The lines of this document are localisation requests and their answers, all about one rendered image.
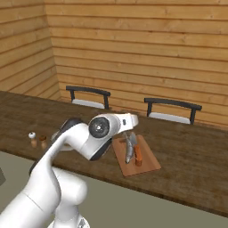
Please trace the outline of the silver grey fish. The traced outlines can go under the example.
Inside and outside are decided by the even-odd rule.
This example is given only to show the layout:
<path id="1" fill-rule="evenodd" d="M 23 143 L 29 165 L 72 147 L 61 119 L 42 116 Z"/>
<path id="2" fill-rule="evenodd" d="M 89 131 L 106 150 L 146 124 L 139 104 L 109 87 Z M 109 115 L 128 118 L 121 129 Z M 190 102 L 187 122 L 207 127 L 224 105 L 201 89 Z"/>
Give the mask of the silver grey fish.
<path id="1" fill-rule="evenodd" d="M 124 136 L 126 138 L 126 163 L 128 164 L 134 155 L 134 146 L 127 133 L 124 133 Z"/>

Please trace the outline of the brown pepper shaker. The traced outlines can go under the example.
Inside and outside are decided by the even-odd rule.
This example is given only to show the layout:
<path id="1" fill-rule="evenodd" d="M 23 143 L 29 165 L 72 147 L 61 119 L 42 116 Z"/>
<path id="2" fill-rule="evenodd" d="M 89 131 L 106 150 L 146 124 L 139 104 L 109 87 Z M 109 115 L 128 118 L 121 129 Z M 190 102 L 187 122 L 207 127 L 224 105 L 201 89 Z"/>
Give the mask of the brown pepper shaker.
<path id="1" fill-rule="evenodd" d="M 39 141 L 41 142 L 42 149 L 45 149 L 47 147 L 46 136 L 45 135 L 39 136 Z"/>

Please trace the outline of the wooden cutting board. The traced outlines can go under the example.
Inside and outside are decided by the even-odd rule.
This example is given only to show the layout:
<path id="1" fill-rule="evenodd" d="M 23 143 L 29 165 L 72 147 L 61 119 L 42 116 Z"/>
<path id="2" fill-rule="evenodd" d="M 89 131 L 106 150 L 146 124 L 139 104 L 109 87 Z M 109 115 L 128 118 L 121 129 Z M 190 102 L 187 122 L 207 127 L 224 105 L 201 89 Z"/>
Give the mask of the wooden cutting board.
<path id="1" fill-rule="evenodd" d="M 144 140 L 143 136 L 138 134 L 136 136 L 142 153 L 142 165 L 138 167 L 135 164 L 135 158 L 127 164 L 126 159 L 126 143 L 122 138 L 117 138 L 112 141 L 112 146 L 116 154 L 119 166 L 123 176 L 138 175 L 150 171 L 161 169 L 161 165 L 154 156 L 148 143 Z"/>

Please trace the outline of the white-topped salt shaker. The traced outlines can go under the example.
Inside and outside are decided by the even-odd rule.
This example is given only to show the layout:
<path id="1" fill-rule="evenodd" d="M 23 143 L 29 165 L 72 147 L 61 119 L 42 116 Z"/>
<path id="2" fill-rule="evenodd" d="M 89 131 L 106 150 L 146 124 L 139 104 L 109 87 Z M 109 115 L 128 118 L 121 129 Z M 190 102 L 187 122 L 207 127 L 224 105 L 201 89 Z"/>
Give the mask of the white-topped salt shaker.
<path id="1" fill-rule="evenodd" d="M 28 138 L 30 139 L 31 146 L 33 148 L 36 148 L 37 147 L 36 133 L 35 132 L 28 133 Z"/>

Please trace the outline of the black chair with white seat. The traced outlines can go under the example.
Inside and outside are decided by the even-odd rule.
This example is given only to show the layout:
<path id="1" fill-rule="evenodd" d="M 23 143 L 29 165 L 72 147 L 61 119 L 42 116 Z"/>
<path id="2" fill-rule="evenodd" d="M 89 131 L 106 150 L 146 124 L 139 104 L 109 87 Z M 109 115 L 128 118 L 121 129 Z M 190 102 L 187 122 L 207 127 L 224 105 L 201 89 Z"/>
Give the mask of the black chair with white seat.
<path id="1" fill-rule="evenodd" d="M 147 116 L 182 124 L 193 125 L 197 111 L 202 110 L 202 106 L 190 102 L 163 98 L 145 98 L 148 104 Z"/>
<path id="2" fill-rule="evenodd" d="M 73 85 L 67 85 L 66 90 L 70 92 L 70 99 L 73 104 L 105 110 L 109 108 L 110 92 L 108 91 Z"/>

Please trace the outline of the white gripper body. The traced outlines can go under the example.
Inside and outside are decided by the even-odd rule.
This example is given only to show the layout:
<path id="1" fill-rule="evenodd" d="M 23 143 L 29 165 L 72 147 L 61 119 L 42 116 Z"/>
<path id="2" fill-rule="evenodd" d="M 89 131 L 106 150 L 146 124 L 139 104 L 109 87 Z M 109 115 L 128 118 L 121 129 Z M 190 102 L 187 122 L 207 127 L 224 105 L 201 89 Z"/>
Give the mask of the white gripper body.
<path id="1" fill-rule="evenodd" d="M 129 115 L 129 124 L 132 128 L 136 127 L 139 123 L 138 116 L 135 114 Z"/>

